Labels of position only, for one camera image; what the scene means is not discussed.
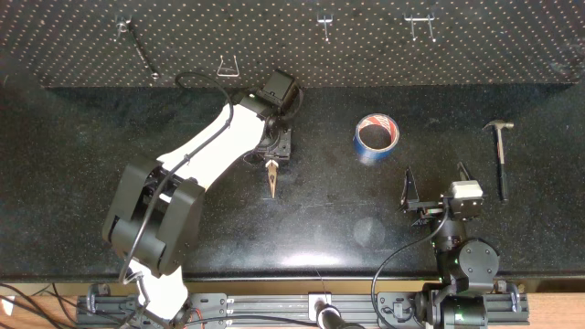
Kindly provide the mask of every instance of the black tabletop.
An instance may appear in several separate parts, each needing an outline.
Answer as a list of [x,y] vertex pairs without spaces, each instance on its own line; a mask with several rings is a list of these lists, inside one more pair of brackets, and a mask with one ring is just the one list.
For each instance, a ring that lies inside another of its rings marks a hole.
[[[462,161],[487,194],[469,236],[501,252],[504,276],[585,273],[583,86],[309,89],[292,158],[270,196],[262,164],[236,161],[207,191],[187,280],[366,277],[428,234],[397,212],[410,165],[422,200],[438,200]],[[174,150],[218,115],[214,90],[10,87],[0,95],[0,278],[112,280],[122,266],[101,225],[125,165]],[[391,116],[400,138],[376,166],[356,159],[357,122]],[[504,131],[510,202],[497,194],[493,119]],[[386,275],[436,278],[431,245]]]

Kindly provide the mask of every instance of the wooden floor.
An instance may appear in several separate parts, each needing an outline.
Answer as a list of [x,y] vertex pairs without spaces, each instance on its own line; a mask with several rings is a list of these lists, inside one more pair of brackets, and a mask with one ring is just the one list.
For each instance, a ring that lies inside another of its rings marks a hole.
[[[73,325],[63,314],[59,303],[51,296],[33,297],[34,301],[53,319],[64,324]],[[76,302],[77,297],[67,297],[71,302]],[[16,298],[17,302],[28,304],[22,298]],[[530,306],[530,329],[582,329],[585,328],[585,293],[530,293],[528,295]],[[75,310],[65,304],[69,314],[75,318]],[[0,307],[0,327],[4,328],[52,328],[46,320],[31,314],[23,309],[15,307],[12,316],[5,313]],[[518,326],[495,326],[498,329],[518,329]]]

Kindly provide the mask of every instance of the black pegboard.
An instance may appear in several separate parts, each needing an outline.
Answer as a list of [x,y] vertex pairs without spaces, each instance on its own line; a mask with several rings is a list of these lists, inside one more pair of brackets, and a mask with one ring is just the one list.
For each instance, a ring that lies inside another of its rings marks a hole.
[[[262,84],[275,68],[306,87],[575,82],[585,70],[583,1],[4,1],[4,52],[43,86],[173,85],[185,70],[215,77],[223,55]],[[333,15],[328,26],[319,15]],[[150,78],[116,16],[132,16],[162,77]],[[412,39],[404,16],[418,22]],[[192,85],[203,85],[191,82]]]

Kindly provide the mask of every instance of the hammer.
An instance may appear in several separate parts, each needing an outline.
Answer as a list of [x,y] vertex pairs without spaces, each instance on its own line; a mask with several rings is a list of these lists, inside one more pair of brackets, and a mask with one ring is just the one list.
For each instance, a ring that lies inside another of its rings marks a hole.
[[497,157],[500,160],[499,171],[500,171],[500,199],[506,203],[508,202],[508,183],[505,178],[504,169],[504,145],[502,144],[502,128],[512,129],[514,124],[511,122],[504,122],[503,120],[493,120],[485,125],[484,129],[494,126],[495,132],[497,133]]

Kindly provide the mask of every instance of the blue tape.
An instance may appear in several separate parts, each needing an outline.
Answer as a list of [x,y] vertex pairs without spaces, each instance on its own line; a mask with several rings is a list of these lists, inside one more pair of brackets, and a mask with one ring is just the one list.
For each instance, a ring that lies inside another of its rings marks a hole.
[[[368,127],[368,125],[375,124],[385,128],[390,134],[390,145],[383,149],[375,149],[366,145],[359,137],[359,132]],[[359,121],[356,127],[356,134],[354,135],[354,146],[356,148],[359,160],[363,163],[370,164],[382,160],[390,155],[399,141],[400,132],[399,127],[392,118],[386,114],[370,114]]]

